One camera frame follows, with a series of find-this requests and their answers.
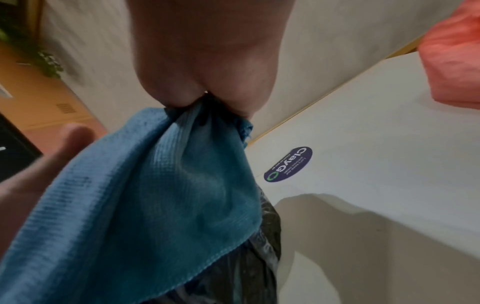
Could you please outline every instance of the finger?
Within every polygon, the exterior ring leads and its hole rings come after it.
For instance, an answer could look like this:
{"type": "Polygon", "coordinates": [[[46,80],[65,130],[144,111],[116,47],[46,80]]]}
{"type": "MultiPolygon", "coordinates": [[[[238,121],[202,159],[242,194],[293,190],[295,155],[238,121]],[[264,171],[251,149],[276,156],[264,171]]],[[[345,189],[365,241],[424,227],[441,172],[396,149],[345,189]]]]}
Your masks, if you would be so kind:
{"type": "Polygon", "coordinates": [[[0,183],[9,192],[44,192],[60,171],[81,150],[95,140],[94,132],[82,124],[68,124],[62,131],[63,141],[51,155],[45,155],[30,167],[0,183]]]}

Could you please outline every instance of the hand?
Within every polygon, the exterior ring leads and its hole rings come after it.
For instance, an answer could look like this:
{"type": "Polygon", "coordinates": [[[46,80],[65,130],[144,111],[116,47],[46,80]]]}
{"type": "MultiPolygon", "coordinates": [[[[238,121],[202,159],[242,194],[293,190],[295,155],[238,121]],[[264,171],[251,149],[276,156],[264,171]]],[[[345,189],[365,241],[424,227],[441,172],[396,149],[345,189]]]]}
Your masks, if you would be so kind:
{"type": "Polygon", "coordinates": [[[269,98],[295,0],[127,0],[138,77],[163,105],[205,91],[249,118],[269,98]]]}
{"type": "Polygon", "coordinates": [[[47,187],[60,171],[95,139],[81,124],[68,124],[61,132],[62,145],[30,167],[0,183],[0,259],[47,187]]]}

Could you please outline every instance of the purple circular sticker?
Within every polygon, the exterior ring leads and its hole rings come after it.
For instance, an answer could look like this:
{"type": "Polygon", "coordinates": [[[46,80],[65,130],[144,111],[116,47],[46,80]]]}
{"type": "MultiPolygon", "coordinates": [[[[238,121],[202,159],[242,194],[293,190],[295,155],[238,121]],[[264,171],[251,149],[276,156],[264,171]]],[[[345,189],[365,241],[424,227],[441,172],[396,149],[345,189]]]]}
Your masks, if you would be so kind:
{"type": "Polygon", "coordinates": [[[287,179],[302,170],[309,163],[312,155],[313,151],[309,147],[295,148],[267,171],[263,178],[270,183],[287,179]]]}

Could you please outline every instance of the trash bag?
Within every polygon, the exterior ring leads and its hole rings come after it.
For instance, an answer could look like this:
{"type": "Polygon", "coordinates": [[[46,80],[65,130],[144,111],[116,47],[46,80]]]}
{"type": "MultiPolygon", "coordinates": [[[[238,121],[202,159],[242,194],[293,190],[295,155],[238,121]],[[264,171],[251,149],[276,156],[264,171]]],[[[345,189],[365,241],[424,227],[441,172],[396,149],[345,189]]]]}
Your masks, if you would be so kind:
{"type": "Polygon", "coordinates": [[[465,0],[418,46],[434,100],[480,109],[480,0],[465,0]]]}
{"type": "Polygon", "coordinates": [[[276,304],[280,216],[258,189],[260,229],[187,284],[143,304],[276,304]]]}

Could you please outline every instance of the logo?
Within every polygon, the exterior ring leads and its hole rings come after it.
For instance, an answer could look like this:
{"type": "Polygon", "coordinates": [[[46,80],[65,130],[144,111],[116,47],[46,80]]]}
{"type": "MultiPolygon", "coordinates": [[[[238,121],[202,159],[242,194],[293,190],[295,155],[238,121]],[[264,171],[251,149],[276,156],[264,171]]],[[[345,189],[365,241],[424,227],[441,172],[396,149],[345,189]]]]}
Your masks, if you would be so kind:
{"type": "Polygon", "coordinates": [[[270,183],[285,180],[302,170],[309,163],[312,155],[313,151],[309,147],[295,148],[267,171],[263,178],[270,183]]]}

